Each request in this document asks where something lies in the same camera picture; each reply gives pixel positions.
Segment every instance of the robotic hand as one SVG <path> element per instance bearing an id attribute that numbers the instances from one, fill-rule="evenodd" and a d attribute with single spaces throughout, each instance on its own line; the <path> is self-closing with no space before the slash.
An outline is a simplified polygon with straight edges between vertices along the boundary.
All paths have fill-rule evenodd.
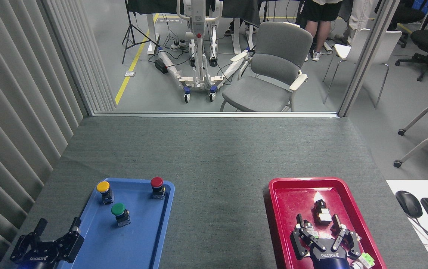
<path id="1" fill-rule="evenodd" d="M 19 269 L 53 269 L 61 260 L 74 262 L 84 242 L 79 234 L 81 219 L 74 218 L 69 232 L 57 240 L 42 242 L 40 236 L 47 223 L 40 219 L 33 232 L 20 236 L 16 242 L 10 260 L 18 264 Z"/>
<path id="2" fill-rule="evenodd" d="M 312 224 L 308 220 L 302 219 L 302 215 L 297 215 L 296 229 L 291 233 L 291 242 L 295 256 L 298 260 L 307 255 L 313 262 L 315 269 L 369 269 L 374 263 L 368 254 L 361 254 L 359 249 L 360 237 L 356 232 L 350 231 L 345 225 L 340 223 L 338 215 L 332 216 L 333 238 L 319 238 L 318 232 L 313 230 Z M 347 257 L 355 260 L 349 264 Z"/>

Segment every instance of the white chair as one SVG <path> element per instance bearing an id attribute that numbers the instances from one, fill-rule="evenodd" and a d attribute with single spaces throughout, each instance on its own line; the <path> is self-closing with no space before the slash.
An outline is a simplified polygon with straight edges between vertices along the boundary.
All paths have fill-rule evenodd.
<path id="1" fill-rule="evenodd" d="M 344 46 L 340 44 L 334 45 L 335 52 L 337 56 L 340 57 L 341 60 L 337 64 L 337 68 L 335 69 L 334 76 L 332 77 L 332 81 L 329 84 L 329 88 L 327 90 L 327 96 L 325 97 L 323 104 L 327 102 L 327 98 L 329 97 L 330 87 L 332 85 L 332 82 L 334 81 L 339 64 L 345 61 L 357 63 L 359 61 L 360 53 L 362 52 L 362 49 L 364 47 L 364 44 L 369 34 L 370 34 L 370 29 L 364 28 L 356 33 L 354 39 L 352 40 L 351 46 Z M 373 59 L 373 64 L 383 64 L 387 67 L 387 71 L 385 72 L 385 77 L 383 78 L 382 87 L 380 89 L 380 93 L 378 94 L 378 99 L 376 100 L 376 103 L 374 105 L 375 109 L 376 109 L 376 106 L 378 105 L 378 101 L 380 101 L 380 96 L 382 95 L 383 86 L 385 85 L 385 80 L 387 79 L 388 69 L 390 68 L 386 64 L 386 62 L 390 58 L 390 55 L 393 49 L 395 48 L 395 45 L 397 44 L 398 40 L 400 39 L 401 34 L 402 32 L 400 31 L 386 32 L 385 36 L 383 37 L 382 44 L 380 44 L 380 48 L 378 48 L 375 58 Z M 324 82 L 325 78 L 327 77 L 327 73 L 329 71 L 330 65 L 332 64 L 332 61 L 334 60 L 334 57 L 335 57 L 335 54 L 329 63 L 329 67 L 325 72 L 325 76 L 323 77 L 322 82 Z"/>

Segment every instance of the red button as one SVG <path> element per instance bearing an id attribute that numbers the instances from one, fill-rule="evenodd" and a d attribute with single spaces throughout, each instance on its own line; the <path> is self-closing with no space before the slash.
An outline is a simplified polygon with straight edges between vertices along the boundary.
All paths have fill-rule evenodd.
<path id="1" fill-rule="evenodd" d="M 151 186 L 153 188 L 159 188 L 162 186 L 164 180 L 162 180 L 161 177 L 153 177 L 153 179 L 151 179 Z"/>

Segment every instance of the person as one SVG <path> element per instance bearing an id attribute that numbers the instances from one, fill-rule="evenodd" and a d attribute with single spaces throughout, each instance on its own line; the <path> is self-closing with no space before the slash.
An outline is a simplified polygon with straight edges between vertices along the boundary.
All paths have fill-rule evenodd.
<path id="1" fill-rule="evenodd" d="M 342 16 L 339 14 L 339 16 L 344 19 L 345 17 L 348 17 L 347 29 L 345 29 L 343 35 L 336 34 L 335 39 L 341 41 L 343 44 L 350 44 L 356 32 L 366 27 L 367 22 L 370 19 L 373 4 L 374 0 L 343 0 L 340 13 L 348 15 Z M 351 12 L 349 12 L 349 10 L 342 12 L 344 7 L 351 7 Z"/>
<path id="2" fill-rule="evenodd" d="M 307 20 L 305 30 L 313 37 L 317 36 L 317 44 L 312 50 L 312 60 L 320 60 L 323 43 L 330 33 L 331 21 L 337 19 L 342 0 L 305 0 L 299 14 Z"/>
<path id="3" fill-rule="evenodd" d="M 258 0 L 257 9 L 259 11 L 260 11 L 260 6 L 262 6 L 262 1 Z M 240 24 L 239 25 L 242 25 L 243 21 L 244 21 L 243 19 L 240 19 Z M 250 23 L 245 22 L 245 30 L 246 31 L 249 30 L 249 25 L 250 25 Z M 224 36 L 232 36 L 233 32 L 234 32 L 234 19 L 232 19 L 231 24 L 229 25 L 229 29 L 227 29 L 227 31 L 224 33 Z"/>

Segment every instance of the green connector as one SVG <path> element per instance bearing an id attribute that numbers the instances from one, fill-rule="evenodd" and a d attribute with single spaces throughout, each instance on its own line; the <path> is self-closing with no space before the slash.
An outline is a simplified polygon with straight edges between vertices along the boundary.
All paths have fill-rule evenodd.
<path id="1" fill-rule="evenodd" d="M 372 256 L 370 256 L 370 254 L 362 252 L 362 256 L 361 256 L 365 262 L 368 262 L 368 264 L 370 264 L 371 266 L 375 265 L 375 260 L 372 258 Z"/>

